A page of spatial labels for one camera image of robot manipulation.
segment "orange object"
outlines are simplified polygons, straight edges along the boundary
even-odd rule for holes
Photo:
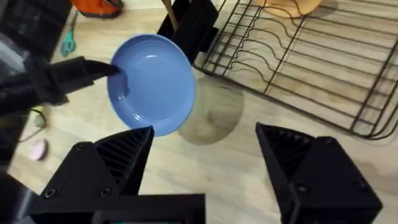
[[[70,0],[86,17],[115,18],[123,8],[121,0]]]
[[[297,18],[316,9],[322,0],[255,0],[258,6],[280,17]]]

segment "green scissors handle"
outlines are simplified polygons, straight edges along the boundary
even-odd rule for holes
[[[73,30],[76,25],[78,11],[76,11],[75,16],[73,16],[72,23],[70,24],[70,31],[67,33],[65,40],[62,42],[61,54],[66,57],[68,54],[72,53],[76,49],[76,43],[73,40]]]
[[[67,33],[67,36],[65,37],[65,40],[62,43],[62,50],[61,54],[62,56],[66,57],[68,54],[72,53],[76,49],[76,43],[73,40],[73,31],[69,31]]]

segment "black cable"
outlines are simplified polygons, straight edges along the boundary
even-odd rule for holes
[[[38,130],[36,130],[34,133],[30,134],[29,136],[27,136],[24,139],[14,139],[14,138],[10,137],[7,133],[5,133],[5,137],[8,138],[8,140],[11,144],[22,143],[22,142],[28,141],[29,139],[31,139],[32,137],[39,134],[41,131],[43,131],[43,129],[45,129],[47,127],[47,120],[45,119],[43,112],[41,112],[37,109],[32,109],[32,108],[30,110],[33,112],[36,112],[43,119],[43,125]]]

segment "dish rack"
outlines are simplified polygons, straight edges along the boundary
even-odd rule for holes
[[[323,0],[296,19],[267,8],[222,1],[193,66],[364,139],[396,130],[398,2]]]

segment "blue plate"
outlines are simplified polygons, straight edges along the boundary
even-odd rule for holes
[[[113,109],[130,128],[152,125],[155,136],[175,131],[195,100],[195,78],[185,54],[154,34],[126,41],[112,58],[120,74],[108,77]]]

